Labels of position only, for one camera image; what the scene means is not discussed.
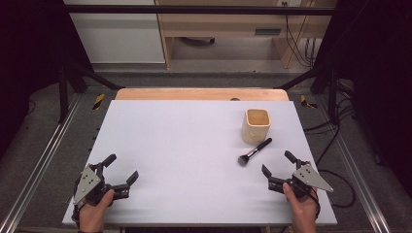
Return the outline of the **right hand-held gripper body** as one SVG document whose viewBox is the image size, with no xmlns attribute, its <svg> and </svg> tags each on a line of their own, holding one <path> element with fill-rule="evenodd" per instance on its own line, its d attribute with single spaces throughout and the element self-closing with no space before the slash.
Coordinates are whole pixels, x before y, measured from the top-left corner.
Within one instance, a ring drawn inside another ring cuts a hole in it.
<svg viewBox="0 0 412 233">
<path fill-rule="evenodd" d="M 296 170 L 290 179 L 275 178 L 270 171 L 267 171 L 268 189 L 284 193 L 283 184 L 287 183 L 297 198 L 309 195 L 313 188 L 333 191 L 333 187 L 313 169 L 309 162 L 297 159 L 295 164 Z"/>
</svg>

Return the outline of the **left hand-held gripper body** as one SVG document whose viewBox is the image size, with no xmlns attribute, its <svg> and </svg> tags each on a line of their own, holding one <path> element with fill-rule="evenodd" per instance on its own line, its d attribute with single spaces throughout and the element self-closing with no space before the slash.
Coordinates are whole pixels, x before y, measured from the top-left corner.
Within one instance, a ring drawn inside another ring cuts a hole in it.
<svg viewBox="0 0 412 233">
<path fill-rule="evenodd" d="M 105 182 L 103 168 L 105 164 L 96 165 L 88 164 L 79 177 L 79 183 L 76 185 L 74 192 L 73 204 L 81 208 L 85 204 L 96 206 L 109 191 L 115 192 L 113 200 L 119 200 L 129 197 L 130 179 L 124 184 L 110 185 Z"/>
</svg>

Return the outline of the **black makeup brush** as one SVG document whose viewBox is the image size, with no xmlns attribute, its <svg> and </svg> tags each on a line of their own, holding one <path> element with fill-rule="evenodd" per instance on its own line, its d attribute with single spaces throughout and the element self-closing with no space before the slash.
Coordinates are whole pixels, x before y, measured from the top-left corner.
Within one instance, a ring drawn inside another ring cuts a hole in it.
<svg viewBox="0 0 412 233">
<path fill-rule="evenodd" d="M 272 142 L 271 138 L 266 139 L 265 141 L 263 141 L 262 143 L 260 143 L 257 147 L 255 147 L 254 149 L 250 150 L 248 153 L 240 155 L 238 157 L 238 164 L 240 166 L 246 166 L 249 162 L 249 160 L 255 155 L 257 154 L 259 151 L 261 151 L 262 149 L 264 149 L 266 146 L 268 146 L 270 143 Z"/>
</svg>

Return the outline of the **beige square cup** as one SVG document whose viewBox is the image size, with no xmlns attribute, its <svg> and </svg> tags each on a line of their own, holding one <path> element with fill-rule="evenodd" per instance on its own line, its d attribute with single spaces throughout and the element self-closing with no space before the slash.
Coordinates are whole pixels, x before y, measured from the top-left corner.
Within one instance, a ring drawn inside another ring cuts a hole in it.
<svg viewBox="0 0 412 233">
<path fill-rule="evenodd" d="M 248 144 L 259 144 L 266 139 L 271 119 L 265 109 L 248 109 L 244 114 L 241 134 Z"/>
</svg>

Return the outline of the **person's left hand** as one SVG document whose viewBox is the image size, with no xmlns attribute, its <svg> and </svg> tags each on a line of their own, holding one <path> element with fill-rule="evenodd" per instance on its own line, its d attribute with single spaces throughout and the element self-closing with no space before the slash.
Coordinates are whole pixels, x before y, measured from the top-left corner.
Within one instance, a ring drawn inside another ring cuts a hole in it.
<svg viewBox="0 0 412 233">
<path fill-rule="evenodd" d="M 104 230 L 104 217 L 106 210 L 114 198 L 114 191 L 110 189 L 102 197 L 96 206 L 85 204 L 80 209 L 79 229 L 101 229 Z"/>
</svg>

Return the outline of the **person's right hand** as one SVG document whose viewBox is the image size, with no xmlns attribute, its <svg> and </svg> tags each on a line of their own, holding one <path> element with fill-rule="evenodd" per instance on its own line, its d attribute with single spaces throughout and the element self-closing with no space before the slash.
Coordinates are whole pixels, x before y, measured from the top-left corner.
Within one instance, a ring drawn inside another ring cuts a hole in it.
<svg viewBox="0 0 412 233">
<path fill-rule="evenodd" d="M 292 208 L 293 224 L 315 225 L 318 210 L 317 189 L 312 188 L 310 195 L 301 199 L 296 198 L 292 188 L 287 183 L 283 184 L 283 191 Z"/>
</svg>

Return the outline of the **yellow black tape strip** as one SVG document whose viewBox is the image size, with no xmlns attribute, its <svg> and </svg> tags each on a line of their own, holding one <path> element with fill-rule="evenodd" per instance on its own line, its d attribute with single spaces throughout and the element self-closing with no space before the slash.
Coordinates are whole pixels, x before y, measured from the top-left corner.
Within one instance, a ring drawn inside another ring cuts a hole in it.
<svg viewBox="0 0 412 233">
<path fill-rule="evenodd" d="M 301 106 L 308 107 L 308 108 L 311 108 L 311 109 L 318 109 L 318 105 L 313 104 L 313 103 L 309 103 L 306 100 L 305 95 L 300 95 L 300 103 L 301 103 Z"/>
<path fill-rule="evenodd" d="M 104 93 L 98 94 L 98 96 L 96 97 L 96 100 L 94 102 L 94 105 L 92 107 L 93 110 L 98 110 L 100 108 L 100 105 L 101 105 L 104 97 L 105 97 Z"/>
</svg>

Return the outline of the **black metal stand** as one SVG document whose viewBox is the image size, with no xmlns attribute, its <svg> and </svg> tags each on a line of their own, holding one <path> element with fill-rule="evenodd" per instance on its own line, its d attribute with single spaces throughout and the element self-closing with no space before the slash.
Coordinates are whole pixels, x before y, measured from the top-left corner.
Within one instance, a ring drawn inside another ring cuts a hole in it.
<svg viewBox="0 0 412 233">
<path fill-rule="evenodd" d="M 69 115 L 68 88 L 70 84 L 76 93 L 85 93 L 87 90 L 84 77 L 101 83 L 112 90 L 120 90 L 121 86 L 112 83 L 100 75 L 96 74 L 92 69 L 87 69 L 78 63 L 63 65 L 58 72 L 58 88 L 59 88 L 59 104 L 60 118 L 59 123 L 62 123 Z"/>
<path fill-rule="evenodd" d="M 332 66 L 325 64 L 318 65 L 309 71 L 299 75 L 297 78 L 278 86 L 278 89 L 288 90 L 295 85 L 302 83 L 310 78 L 314 78 L 310 90 L 313 94 L 322 93 L 328 88 L 327 94 L 327 116 L 335 125 L 338 124 L 338 113 L 336 104 L 336 94 L 338 87 L 337 72 Z"/>
</svg>

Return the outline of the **wooden table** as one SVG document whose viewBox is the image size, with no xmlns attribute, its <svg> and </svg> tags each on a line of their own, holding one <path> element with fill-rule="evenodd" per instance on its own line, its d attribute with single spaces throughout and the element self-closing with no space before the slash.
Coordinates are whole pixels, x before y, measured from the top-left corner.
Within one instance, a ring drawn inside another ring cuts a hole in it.
<svg viewBox="0 0 412 233">
<path fill-rule="evenodd" d="M 289 101 L 287 92 L 273 88 L 123 88 L 116 100 Z"/>
</svg>

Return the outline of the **black curtain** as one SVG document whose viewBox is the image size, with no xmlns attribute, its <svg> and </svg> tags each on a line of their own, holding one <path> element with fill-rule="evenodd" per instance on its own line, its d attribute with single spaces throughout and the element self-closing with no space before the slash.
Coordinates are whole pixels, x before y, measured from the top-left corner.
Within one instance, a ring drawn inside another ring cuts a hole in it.
<svg viewBox="0 0 412 233">
<path fill-rule="evenodd" d="M 337 0 L 318 61 L 354 84 L 372 147 L 412 197 L 412 0 Z"/>
<path fill-rule="evenodd" d="M 64 0 L 0 0 L 0 158 L 32 93 L 58 82 L 69 64 L 91 69 Z"/>
</svg>

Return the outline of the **white cabinet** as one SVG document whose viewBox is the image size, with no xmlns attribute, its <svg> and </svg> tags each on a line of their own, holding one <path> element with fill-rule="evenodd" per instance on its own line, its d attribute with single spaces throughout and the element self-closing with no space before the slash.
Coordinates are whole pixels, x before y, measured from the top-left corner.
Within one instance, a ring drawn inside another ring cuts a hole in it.
<svg viewBox="0 0 412 233">
<path fill-rule="evenodd" d="M 89 60 L 164 63 L 156 14 L 71 14 Z"/>
</svg>

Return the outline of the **wooden desk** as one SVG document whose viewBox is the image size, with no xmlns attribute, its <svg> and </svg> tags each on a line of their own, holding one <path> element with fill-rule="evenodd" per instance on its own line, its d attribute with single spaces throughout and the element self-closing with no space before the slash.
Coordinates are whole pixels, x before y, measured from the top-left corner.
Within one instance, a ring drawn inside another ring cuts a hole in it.
<svg viewBox="0 0 412 233">
<path fill-rule="evenodd" d="M 278 0 L 154 0 L 158 6 L 277 7 Z M 334 8 L 337 0 L 302 0 L 302 8 Z M 321 39 L 329 16 L 160 14 L 165 38 L 266 37 L 273 41 L 284 68 L 291 67 L 298 42 Z"/>
</svg>

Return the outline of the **black horizontal bar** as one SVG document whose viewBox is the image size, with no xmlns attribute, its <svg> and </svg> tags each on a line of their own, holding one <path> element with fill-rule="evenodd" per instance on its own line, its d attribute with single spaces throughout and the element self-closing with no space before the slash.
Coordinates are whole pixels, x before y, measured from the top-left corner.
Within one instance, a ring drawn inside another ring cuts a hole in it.
<svg viewBox="0 0 412 233">
<path fill-rule="evenodd" d="M 334 8 L 241 7 L 241 6 L 149 6 L 64 5 L 69 13 L 85 14 L 200 14 L 200 15 L 287 15 L 332 16 Z"/>
</svg>

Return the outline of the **aluminium rail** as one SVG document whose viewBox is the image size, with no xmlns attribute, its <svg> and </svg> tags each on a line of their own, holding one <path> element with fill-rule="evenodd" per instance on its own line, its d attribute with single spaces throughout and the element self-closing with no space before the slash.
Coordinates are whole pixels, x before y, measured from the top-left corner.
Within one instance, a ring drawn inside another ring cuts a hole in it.
<svg viewBox="0 0 412 233">
<path fill-rule="evenodd" d="M 317 157 L 318 170 L 328 178 L 345 183 L 345 187 L 337 188 L 328 196 L 332 209 L 336 211 L 338 225 L 355 229 L 358 224 L 368 222 L 368 233 L 392 233 L 381 212 L 361 168 L 356 164 L 343 136 L 340 126 L 334 125 L 327 116 L 327 100 L 324 96 L 316 96 L 320 111 L 327 121 L 327 147 L 324 157 Z"/>
<path fill-rule="evenodd" d="M 22 191 L 15 204 L 12 206 L 8 214 L 3 218 L 0 223 L 0 233 L 14 233 L 19 221 L 21 220 L 28 204 L 30 203 L 40 181 L 44 177 L 46 170 L 51 163 L 54 154 L 73 118 L 73 115 L 78 110 L 79 103 L 83 96 L 81 94 L 74 94 L 72 101 L 69 105 L 68 113 L 63 120 L 56 126 L 51 138 L 49 139 L 47 146 L 42 152 L 34 170 L 30 174 L 30 177 L 26 181 Z"/>
</svg>

